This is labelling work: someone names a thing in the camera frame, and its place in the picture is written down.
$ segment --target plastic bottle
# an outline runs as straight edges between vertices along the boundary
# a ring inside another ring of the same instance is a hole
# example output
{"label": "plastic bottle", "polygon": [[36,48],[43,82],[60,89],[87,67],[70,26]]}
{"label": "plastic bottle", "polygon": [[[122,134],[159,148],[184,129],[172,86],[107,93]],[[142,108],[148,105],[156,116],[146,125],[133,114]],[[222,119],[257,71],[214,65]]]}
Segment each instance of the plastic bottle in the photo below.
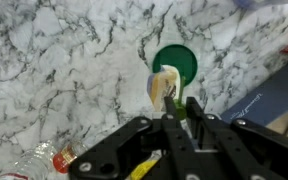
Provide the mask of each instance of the plastic bottle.
{"label": "plastic bottle", "polygon": [[89,148],[82,141],[72,141],[53,158],[54,168],[60,173],[67,173],[68,166],[78,156],[82,155]]}
{"label": "plastic bottle", "polygon": [[234,0],[234,2],[245,9],[259,9],[267,5],[288,4],[288,0]]}
{"label": "plastic bottle", "polygon": [[9,164],[1,173],[0,180],[44,180],[52,166],[56,148],[51,141],[26,151],[21,158]]}

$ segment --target green cap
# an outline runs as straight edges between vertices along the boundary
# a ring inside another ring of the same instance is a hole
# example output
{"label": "green cap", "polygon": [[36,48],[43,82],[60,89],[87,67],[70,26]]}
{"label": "green cap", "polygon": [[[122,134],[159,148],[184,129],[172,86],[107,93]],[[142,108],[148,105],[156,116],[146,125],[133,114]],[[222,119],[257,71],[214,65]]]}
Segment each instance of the green cap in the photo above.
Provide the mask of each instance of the green cap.
{"label": "green cap", "polygon": [[161,69],[161,65],[177,68],[180,77],[185,77],[185,86],[190,84],[197,73],[198,65],[194,53],[182,45],[169,45],[160,50],[153,61],[153,73]]}

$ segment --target marble countertop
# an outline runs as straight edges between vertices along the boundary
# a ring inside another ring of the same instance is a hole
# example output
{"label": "marble countertop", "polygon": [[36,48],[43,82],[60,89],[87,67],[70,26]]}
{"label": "marble countertop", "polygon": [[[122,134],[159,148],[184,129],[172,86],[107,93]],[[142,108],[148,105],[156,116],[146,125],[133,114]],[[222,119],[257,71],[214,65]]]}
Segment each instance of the marble countertop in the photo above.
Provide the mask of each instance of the marble countertop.
{"label": "marble countertop", "polygon": [[[198,58],[194,96],[222,113],[288,56],[288,5],[231,0],[0,0],[0,171],[38,142],[98,142],[150,115],[154,55],[183,44]],[[51,174],[49,179],[65,179]]]}

